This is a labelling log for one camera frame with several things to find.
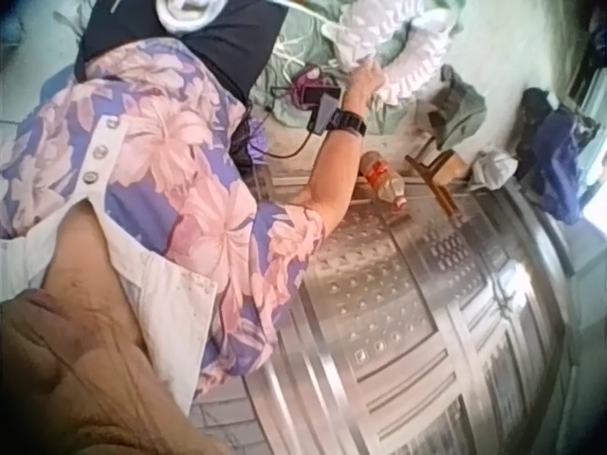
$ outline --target orange bottle label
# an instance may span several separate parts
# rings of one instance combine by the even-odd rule
[[[384,180],[385,176],[388,174],[388,166],[383,161],[376,161],[373,163],[367,172],[364,173],[364,178],[367,179],[373,191],[378,192],[381,187],[381,183]]]

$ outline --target perforated metal panel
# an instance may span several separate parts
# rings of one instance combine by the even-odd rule
[[[388,229],[371,204],[351,208],[306,278],[321,320],[331,318],[357,379],[373,374],[435,332],[432,315]]]
[[[247,454],[482,454],[516,439],[552,339],[521,234],[485,199],[456,194],[453,221],[425,187],[407,192],[408,216],[355,197],[274,356],[205,396],[199,427]]]

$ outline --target purple floral fabric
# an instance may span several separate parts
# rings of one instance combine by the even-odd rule
[[[322,241],[320,215],[257,205],[228,155],[245,108],[179,41],[125,45],[87,73],[3,149],[0,236],[27,235],[65,205],[100,117],[127,118],[107,215],[149,250],[218,283],[198,392],[260,367]]]

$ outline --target woman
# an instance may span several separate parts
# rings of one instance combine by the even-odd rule
[[[99,0],[76,81],[3,152],[2,389],[36,409],[24,418],[62,453],[98,441],[65,436],[82,420],[200,446],[184,413],[267,361],[310,256],[345,213],[356,132],[327,136],[286,205],[258,205],[228,155],[285,15],[229,0],[176,39],[154,0]],[[366,62],[343,110],[364,118],[383,81]]]

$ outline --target black watch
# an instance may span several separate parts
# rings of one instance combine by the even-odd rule
[[[326,129],[328,131],[346,130],[362,137],[367,133],[367,125],[361,116],[341,109],[335,111]]]

